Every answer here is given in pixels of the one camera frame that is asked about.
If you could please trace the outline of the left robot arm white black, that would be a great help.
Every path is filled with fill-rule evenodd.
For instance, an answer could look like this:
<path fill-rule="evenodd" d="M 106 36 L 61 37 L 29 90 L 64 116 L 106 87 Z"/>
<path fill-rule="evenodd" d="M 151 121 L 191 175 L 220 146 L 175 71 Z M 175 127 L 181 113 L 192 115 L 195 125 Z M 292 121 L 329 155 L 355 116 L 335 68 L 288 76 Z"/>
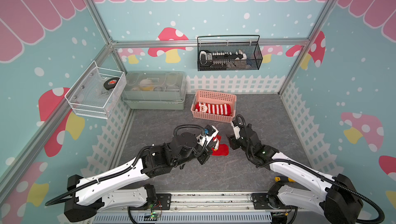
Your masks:
<path fill-rule="evenodd" d="M 174 168 L 183 169 L 194 159 L 205 164 L 219 147 L 218 134 L 218 129 L 212 125 L 179 125 L 173 131 L 171 142 L 145 146 L 123 165 L 93 177 L 69 177 L 67 192 L 47 201 L 45 206 L 63 203 L 66 218 L 78 223 L 116 204 L 132 204 L 131 195 L 117 201 L 115 192 L 127 185 L 168 174 Z"/>

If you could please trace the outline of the plain red sock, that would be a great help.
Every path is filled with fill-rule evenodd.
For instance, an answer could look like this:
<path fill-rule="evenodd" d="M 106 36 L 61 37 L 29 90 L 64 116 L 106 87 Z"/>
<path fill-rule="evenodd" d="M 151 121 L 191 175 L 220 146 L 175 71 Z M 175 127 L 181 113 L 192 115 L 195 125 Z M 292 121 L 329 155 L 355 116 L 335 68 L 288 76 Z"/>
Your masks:
<path fill-rule="evenodd" d="M 213 156 L 228 156 L 229 155 L 229 147 L 226 144 L 221 143 L 222 137 L 217 135 L 215 138 L 215 147 L 212 148 L 212 155 Z"/>

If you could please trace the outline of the red white striped sock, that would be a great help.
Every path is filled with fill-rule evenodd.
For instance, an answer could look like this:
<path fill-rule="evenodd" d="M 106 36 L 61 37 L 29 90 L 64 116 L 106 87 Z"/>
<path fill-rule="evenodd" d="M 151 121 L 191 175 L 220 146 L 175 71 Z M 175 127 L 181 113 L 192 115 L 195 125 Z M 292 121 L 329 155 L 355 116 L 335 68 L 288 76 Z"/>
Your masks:
<path fill-rule="evenodd" d="M 196 112 L 221 115 L 221 116 L 231 116 L 233 114 L 231 106 L 227 103 L 211 104 L 206 102 L 197 102 L 193 110 Z"/>

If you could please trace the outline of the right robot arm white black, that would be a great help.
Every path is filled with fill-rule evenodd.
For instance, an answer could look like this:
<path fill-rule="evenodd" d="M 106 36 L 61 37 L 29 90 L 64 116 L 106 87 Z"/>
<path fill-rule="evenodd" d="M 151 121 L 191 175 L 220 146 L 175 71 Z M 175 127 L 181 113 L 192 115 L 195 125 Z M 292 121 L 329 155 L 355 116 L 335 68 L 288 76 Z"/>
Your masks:
<path fill-rule="evenodd" d="M 296 189 L 282 181 L 275 183 L 264 199 L 268 207 L 303 208 L 324 216 L 331 224 L 380 224 L 385 220 L 384 211 L 358 193 L 347 176 L 321 173 L 262 144 L 242 115 L 237 115 L 231 125 L 234 135 L 228 140 L 233 150 L 241 148 L 257 168 L 277 172 L 302 186 Z"/>

